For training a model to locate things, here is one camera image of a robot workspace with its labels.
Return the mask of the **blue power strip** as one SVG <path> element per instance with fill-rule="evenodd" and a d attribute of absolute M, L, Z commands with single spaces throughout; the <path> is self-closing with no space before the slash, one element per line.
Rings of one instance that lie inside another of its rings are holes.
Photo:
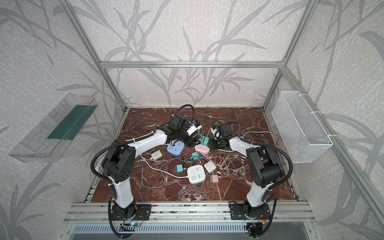
<path fill-rule="evenodd" d="M 173 156 L 179 157 L 185 148 L 185 144 L 180 140 L 172 140 L 167 146 L 167 152 Z"/>

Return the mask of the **pink power strip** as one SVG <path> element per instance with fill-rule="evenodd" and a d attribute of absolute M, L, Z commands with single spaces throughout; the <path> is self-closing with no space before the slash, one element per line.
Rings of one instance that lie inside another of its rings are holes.
<path fill-rule="evenodd" d="M 195 151 L 200 153 L 201 155 L 208 155 L 210 152 L 210 148 L 203 144 L 198 144 L 195 146 Z"/>

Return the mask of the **white charger plug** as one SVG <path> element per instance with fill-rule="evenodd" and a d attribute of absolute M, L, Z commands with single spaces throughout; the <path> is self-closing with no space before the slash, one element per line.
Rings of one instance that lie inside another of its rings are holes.
<path fill-rule="evenodd" d="M 156 161 L 156 160 L 158 160 L 158 159 L 160 159 L 162 157 L 163 157 L 163 154 L 162 154 L 162 152 L 160 150 L 158 150 L 158 151 L 156 151 L 156 152 L 151 154 L 151 160 L 153 160 L 153 161 Z"/>
<path fill-rule="evenodd" d="M 205 163 L 204 167 L 209 174 L 213 173 L 217 169 L 217 166 L 212 161 Z"/>

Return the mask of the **teal charger plug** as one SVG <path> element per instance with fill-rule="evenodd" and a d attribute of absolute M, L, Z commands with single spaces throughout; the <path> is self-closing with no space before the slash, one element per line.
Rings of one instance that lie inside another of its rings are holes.
<path fill-rule="evenodd" d="M 193 161 L 199 160 L 200 157 L 201 157 L 201 154 L 199 152 L 192 153 L 192 160 Z"/>
<path fill-rule="evenodd" d="M 182 173 L 185 171 L 187 168 L 185 168 L 183 165 L 179 164 L 175 166 L 175 173 Z"/>

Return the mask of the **pink charger plug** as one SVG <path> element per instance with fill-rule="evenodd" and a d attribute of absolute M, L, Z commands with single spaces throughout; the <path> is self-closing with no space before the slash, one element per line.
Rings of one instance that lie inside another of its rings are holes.
<path fill-rule="evenodd" d="M 210 181 L 211 181 L 211 183 L 218 183 L 219 182 L 219 176 L 218 175 L 210 175 Z"/>

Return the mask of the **white power strip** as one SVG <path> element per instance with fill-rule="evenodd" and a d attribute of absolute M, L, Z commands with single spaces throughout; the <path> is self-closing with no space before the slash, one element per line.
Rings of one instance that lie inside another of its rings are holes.
<path fill-rule="evenodd" d="M 206 180 L 206 173 L 202 165 L 194 165 L 187 169 L 187 177 L 192 185 L 200 184 Z"/>

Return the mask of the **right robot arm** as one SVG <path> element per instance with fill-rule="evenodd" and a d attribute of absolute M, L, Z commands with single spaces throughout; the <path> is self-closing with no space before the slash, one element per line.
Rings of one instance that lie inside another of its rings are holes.
<path fill-rule="evenodd" d="M 231 122 L 213 127 L 209 147 L 213 150 L 230 149 L 248 160 L 253 184 L 247 193 L 243 211 L 245 217 L 255 219 L 267 205 L 266 197 L 274 188 L 288 181 L 293 173 L 293 161 L 283 150 L 268 143 L 258 144 L 232 132 Z"/>

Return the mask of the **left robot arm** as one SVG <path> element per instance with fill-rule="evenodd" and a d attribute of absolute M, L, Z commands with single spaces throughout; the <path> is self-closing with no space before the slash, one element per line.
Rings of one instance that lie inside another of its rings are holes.
<path fill-rule="evenodd" d="M 192 148 L 200 141 L 193 136 L 202 125 L 197 120 L 174 115 L 169 123 L 157 126 L 154 131 L 136 139 L 115 140 L 98 152 L 90 163 L 91 172 L 112 187 L 115 205 L 123 211 L 134 207 L 130 177 L 134 170 L 135 159 L 142 153 L 171 142 L 182 142 Z"/>

